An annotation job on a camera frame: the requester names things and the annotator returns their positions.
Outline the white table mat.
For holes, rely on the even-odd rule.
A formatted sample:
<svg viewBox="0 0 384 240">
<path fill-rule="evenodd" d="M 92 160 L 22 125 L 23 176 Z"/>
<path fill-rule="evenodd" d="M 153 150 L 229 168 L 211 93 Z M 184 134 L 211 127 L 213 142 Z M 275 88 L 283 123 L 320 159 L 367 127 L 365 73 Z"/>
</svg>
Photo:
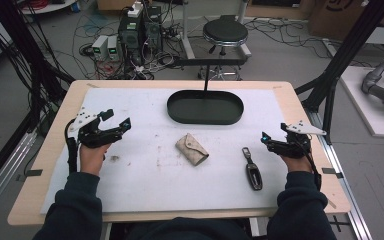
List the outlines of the white table mat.
<svg viewBox="0 0 384 240">
<path fill-rule="evenodd" d="M 101 128 L 130 118 L 132 127 L 106 154 L 98 197 L 106 213 L 273 208 L 286 182 L 286 167 L 261 143 L 263 132 L 284 138 L 284 118 L 271 90 L 242 89 L 244 112 L 232 125 L 188 125 L 167 114 L 170 89 L 94 88 L 83 107 L 112 109 Z M 193 166 L 175 147 L 187 133 L 209 153 Z M 254 191 L 242 148 L 248 147 L 261 173 L 263 188 Z"/>
</svg>

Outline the person's left hand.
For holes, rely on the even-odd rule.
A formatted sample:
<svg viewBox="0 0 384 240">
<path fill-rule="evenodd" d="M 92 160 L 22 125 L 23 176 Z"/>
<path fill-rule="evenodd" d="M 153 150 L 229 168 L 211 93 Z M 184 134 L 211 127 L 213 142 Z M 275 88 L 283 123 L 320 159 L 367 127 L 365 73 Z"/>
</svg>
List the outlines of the person's left hand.
<svg viewBox="0 0 384 240">
<path fill-rule="evenodd" d="M 80 171 L 98 176 L 103 165 L 104 155 L 110 144 L 98 148 L 80 146 Z"/>
</svg>

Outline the person's dark torso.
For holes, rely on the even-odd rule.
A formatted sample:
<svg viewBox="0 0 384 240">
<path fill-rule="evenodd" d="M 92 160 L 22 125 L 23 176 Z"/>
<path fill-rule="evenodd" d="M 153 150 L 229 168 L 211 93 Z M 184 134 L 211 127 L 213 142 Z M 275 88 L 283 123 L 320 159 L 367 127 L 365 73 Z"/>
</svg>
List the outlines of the person's dark torso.
<svg viewBox="0 0 384 240">
<path fill-rule="evenodd" d="M 134 224 L 125 240 L 250 240 L 250 237 L 235 220 L 176 217 Z"/>
</svg>

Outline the cardboard box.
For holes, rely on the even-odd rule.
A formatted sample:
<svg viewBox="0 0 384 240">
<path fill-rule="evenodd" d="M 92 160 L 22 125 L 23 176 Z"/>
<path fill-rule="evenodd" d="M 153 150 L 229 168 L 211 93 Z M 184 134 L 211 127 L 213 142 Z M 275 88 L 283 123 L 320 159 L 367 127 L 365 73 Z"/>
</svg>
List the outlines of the cardboard box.
<svg viewBox="0 0 384 240">
<path fill-rule="evenodd" d="M 364 9 L 364 0 L 315 0 L 308 21 L 309 33 L 344 40 Z"/>
</svg>

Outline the beige key pouch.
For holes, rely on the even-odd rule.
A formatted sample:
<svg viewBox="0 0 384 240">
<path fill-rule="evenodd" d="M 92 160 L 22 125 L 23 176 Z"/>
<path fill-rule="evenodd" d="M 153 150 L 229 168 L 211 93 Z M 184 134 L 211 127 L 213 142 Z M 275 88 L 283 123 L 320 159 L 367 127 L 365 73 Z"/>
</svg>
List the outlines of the beige key pouch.
<svg viewBox="0 0 384 240">
<path fill-rule="evenodd" d="M 193 166 L 198 166 L 209 157 L 209 153 L 190 133 L 180 138 L 175 147 Z"/>
</svg>

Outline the black car key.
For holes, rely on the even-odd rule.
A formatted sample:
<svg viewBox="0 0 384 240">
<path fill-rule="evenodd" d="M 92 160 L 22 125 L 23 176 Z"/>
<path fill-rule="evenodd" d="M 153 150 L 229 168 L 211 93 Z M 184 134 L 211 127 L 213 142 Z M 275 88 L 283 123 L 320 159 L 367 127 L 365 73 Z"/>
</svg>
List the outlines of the black car key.
<svg viewBox="0 0 384 240">
<path fill-rule="evenodd" d="M 261 177 L 261 173 L 259 171 L 259 168 L 253 162 L 251 152 L 250 152 L 248 147 L 243 147 L 242 153 L 243 153 L 243 155 L 247 161 L 246 173 L 247 173 L 251 188 L 254 191 L 259 191 L 263 188 L 263 182 L 262 182 L 262 177 Z"/>
</svg>

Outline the black T-shaped stand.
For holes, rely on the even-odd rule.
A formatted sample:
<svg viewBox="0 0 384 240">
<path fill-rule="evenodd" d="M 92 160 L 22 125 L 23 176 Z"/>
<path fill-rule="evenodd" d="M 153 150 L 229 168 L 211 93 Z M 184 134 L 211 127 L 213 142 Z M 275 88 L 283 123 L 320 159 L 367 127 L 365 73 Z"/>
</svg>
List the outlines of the black T-shaped stand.
<svg viewBox="0 0 384 240">
<path fill-rule="evenodd" d="M 198 77 L 205 80 L 204 90 L 208 89 L 210 80 L 239 80 L 239 70 L 246 59 L 178 59 L 174 61 L 175 66 L 199 66 Z"/>
</svg>

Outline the black computer tower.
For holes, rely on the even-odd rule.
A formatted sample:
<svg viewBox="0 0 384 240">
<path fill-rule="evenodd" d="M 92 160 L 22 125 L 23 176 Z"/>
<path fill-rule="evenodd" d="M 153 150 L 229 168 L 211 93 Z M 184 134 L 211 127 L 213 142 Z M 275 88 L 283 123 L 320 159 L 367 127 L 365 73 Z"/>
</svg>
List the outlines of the black computer tower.
<svg viewBox="0 0 384 240">
<path fill-rule="evenodd" d="M 162 49 L 161 15 L 162 11 L 160 6 L 149 6 L 143 12 L 145 35 L 148 47 L 155 51 Z"/>
<path fill-rule="evenodd" d="M 144 30 L 142 15 L 138 17 L 123 16 L 118 28 L 124 61 L 129 64 L 142 65 L 142 46 Z"/>
</svg>

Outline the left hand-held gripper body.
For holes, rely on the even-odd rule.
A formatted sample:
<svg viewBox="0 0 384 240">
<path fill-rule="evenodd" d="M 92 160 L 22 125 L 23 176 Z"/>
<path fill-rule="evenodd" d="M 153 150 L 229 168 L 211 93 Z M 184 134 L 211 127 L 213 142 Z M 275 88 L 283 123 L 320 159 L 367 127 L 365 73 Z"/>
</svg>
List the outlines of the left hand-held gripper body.
<svg viewBox="0 0 384 240">
<path fill-rule="evenodd" d="M 102 120 L 98 114 L 82 107 L 76 117 L 68 123 L 68 131 L 77 133 L 77 140 L 89 148 L 98 148 L 122 139 L 122 136 L 115 133 L 117 127 L 107 130 L 99 128 Z"/>
</svg>

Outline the black round stool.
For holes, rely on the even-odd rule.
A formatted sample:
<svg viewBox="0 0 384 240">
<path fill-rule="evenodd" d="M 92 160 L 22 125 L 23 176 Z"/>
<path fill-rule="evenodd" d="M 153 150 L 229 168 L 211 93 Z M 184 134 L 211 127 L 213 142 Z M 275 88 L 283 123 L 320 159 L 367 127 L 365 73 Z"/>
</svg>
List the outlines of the black round stool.
<svg viewBox="0 0 384 240">
<path fill-rule="evenodd" d="M 212 44 L 209 54 L 219 47 L 218 58 L 225 58 L 227 47 L 240 47 L 247 41 L 248 30 L 234 17 L 234 15 L 222 15 L 204 25 L 203 37 Z"/>
</svg>

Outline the black oval tray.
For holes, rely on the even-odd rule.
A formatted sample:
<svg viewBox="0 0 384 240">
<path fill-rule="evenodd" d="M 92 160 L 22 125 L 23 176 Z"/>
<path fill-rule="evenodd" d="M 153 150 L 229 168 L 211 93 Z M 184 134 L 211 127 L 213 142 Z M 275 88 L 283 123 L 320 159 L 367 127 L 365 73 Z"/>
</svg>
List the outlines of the black oval tray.
<svg viewBox="0 0 384 240">
<path fill-rule="evenodd" d="M 168 98 L 167 112 L 182 124 L 231 125 L 241 119 L 244 104 L 231 92 L 180 90 Z"/>
</svg>

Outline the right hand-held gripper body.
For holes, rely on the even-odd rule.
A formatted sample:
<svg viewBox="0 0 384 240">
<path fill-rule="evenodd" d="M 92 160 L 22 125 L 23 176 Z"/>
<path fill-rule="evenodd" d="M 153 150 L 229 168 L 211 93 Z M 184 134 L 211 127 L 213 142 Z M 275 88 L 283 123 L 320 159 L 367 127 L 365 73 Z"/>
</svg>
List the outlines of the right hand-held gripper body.
<svg viewBox="0 0 384 240">
<path fill-rule="evenodd" d="M 274 152 L 278 155 L 301 158 L 306 153 L 311 151 L 311 141 L 309 136 L 314 135 L 326 135 L 325 130 L 319 129 L 310 123 L 300 120 L 295 124 L 287 124 L 288 133 L 286 135 L 285 142 L 275 141 L 278 144 L 279 150 Z"/>
</svg>

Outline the white floor board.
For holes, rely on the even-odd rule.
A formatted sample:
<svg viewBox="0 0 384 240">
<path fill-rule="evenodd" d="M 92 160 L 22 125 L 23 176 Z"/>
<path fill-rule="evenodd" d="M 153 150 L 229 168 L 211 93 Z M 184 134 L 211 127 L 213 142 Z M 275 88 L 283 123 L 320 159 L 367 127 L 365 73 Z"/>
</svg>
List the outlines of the white floor board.
<svg viewBox="0 0 384 240">
<path fill-rule="evenodd" d="M 384 137 L 384 104 L 361 90 L 363 78 L 370 71 L 372 68 L 349 66 L 342 74 L 341 82 L 371 135 Z"/>
</svg>

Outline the black tape strip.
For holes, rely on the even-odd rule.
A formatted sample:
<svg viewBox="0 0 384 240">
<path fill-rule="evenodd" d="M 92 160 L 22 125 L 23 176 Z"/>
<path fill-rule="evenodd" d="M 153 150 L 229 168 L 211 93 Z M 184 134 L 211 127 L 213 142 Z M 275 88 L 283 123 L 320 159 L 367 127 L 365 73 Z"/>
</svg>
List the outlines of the black tape strip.
<svg viewBox="0 0 384 240">
<path fill-rule="evenodd" d="M 322 168 L 323 174 L 335 175 L 338 179 L 344 178 L 341 172 L 337 172 L 334 168 Z"/>
<path fill-rule="evenodd" d="M 25 180 L 28 177 L 33 177 L 33 176 L 41 176 L 43 172 L 43 169 L 34 169 L 34 170 L 28 170 L 23 174 L 18 174 L 16 177 L 16 181 L 18 182 L 25 182 Z"/>
</svg>

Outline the person's right hand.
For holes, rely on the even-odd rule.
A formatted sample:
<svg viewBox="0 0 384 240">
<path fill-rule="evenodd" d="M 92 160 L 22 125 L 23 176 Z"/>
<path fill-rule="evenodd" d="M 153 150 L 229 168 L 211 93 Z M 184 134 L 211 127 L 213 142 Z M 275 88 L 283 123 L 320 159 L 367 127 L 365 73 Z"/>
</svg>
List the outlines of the person's right hand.
<svg viewBox="0 0 384 240">
<path fill-rule="evenodd" d="M 287 170 L 289 172 L 313 172 L 311 164 L 306 157 L 290 158 L 286 156 L 281 156 L 281 159 L 286 164 Z"/>
</svg>

